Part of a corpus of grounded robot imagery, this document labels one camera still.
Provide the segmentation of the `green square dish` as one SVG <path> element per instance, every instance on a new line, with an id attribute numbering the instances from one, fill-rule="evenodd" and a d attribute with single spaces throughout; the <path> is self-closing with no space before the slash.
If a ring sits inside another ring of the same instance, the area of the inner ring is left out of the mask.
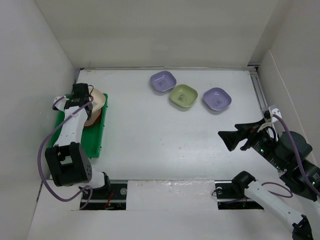
<path id="1" fill-rule="evenodd" d="M 197 98 L 198 92 L 186 84 L 177 85 L 169 96 L 169 99 L 181 108 L 191 107 Z"/>

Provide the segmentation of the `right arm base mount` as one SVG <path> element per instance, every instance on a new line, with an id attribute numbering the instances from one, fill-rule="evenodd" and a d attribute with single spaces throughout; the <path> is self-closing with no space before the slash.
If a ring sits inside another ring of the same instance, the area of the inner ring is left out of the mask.
<path id="1" fill-rule="evenodd" d="M 263 210 L 254 200 L 236 191 L 231 180 L 215 180 L 215 190 L 211 196 L 216 198 L 218 210 Z"/>

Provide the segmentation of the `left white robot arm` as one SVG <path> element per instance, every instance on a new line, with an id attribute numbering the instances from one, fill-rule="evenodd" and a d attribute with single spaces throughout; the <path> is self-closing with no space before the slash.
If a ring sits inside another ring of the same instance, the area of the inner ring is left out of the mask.
<path id="1" fill-rule="evenodd" d="M 54 184 L 57 187 L 90 186 L 100 198 L 111 194 L 111 182 L 105 172 L 92 168 L 89 157 L 81 145 L 86 121 L 94 114 L 92 85 L 75 83 L 70 97 L 56 97 L 52 106 L 64 113 L 60 134 L 44 156 Z"/>

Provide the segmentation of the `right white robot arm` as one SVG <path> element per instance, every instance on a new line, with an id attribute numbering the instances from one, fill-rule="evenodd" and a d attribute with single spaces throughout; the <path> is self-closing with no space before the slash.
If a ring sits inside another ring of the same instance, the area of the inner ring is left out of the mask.
<path id="1" fill-rule="evenodd" d="M 235 131 L 219 131 L 229 151 L 245 140 L 242 151 L 255 150 L 278 172 L 285 189 L 296 195 L 304 208 L 301 213 L 288 206 L 278 196 L 264 187 L 256 177 L 241 171 L 233 179 L 216 183 L 214 193 L 220 205 L 232 209 L 237 203 L 255 202 L 272 213 L 287 227 L 294 240 L 318 240 L 320 238 L 320 168 L 307 160 L 313 150 L 305 138 L 290 131 L 284 120 L 274 115 L 284 128 L 280 137 L 270 136 L 271 122 L 236 124 Z"/>

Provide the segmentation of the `cream square dish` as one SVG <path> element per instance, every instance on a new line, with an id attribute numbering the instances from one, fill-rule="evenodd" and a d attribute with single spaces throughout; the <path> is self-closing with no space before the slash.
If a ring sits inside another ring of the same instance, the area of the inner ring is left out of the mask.
<path id="1" fill-rule="evenodd" d="M 93 92 L 91 93 L 91 96 L 93 97 L 92 112 L 90 117 L 92 119 L 92 118 L 97 118 L 100 115 L 100 113 L 102 112 L 102 108 L 105 105 L 107 99 L 105 95 L 97 89 L 93 90 Z"/>

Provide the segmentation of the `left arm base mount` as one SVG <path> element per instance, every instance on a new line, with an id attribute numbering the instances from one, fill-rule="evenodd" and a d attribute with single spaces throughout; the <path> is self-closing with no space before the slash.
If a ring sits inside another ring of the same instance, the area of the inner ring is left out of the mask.
<path id="1" fill-rule="evenodd" d="M 122 211 L 126 210 L 128 182 L 112 181 L 110 190 L 94 189 L 90 200 L 90 192 L 82 194 L 79 208 L 88 211 Z"/>

